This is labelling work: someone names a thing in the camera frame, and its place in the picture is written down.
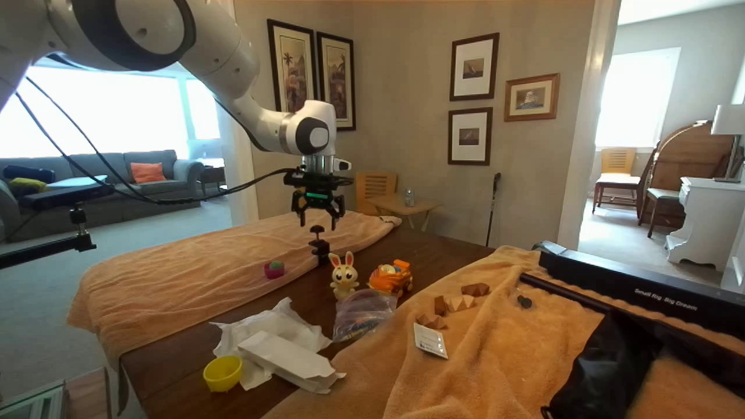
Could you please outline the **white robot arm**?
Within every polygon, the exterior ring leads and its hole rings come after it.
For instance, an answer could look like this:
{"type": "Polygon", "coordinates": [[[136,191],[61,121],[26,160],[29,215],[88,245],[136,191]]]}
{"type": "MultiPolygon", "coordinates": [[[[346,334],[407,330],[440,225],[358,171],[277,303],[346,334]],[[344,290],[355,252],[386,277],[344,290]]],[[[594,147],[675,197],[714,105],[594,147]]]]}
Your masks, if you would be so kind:
{"type": "Polygon", "coordinates": [[[336,110],[306,99],[299,112],[259,105],[252,81],[259,57],[235,18],[214,0],[0,0],[0,106],[29,67],[46,56],[95,69],[157,73],[181,64],[242,126],[260,151],[296,153],[284,175],[292,209],[344,216],[350,160],[336,156],[336,110]]]}

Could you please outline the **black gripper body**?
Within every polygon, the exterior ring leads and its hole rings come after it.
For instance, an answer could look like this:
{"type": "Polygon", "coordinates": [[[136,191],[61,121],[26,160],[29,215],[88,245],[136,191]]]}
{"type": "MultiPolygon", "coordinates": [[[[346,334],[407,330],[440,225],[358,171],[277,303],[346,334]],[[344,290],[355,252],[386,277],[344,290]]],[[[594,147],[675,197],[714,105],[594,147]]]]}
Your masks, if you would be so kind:
{"type": "Polygon", "coordinates": [[[352,183],[352,163],[338,156],[302,156],[299,168],[284,175],[284,183],[294,188],[296,204],[341,203],[341,185],[352,183]]]}

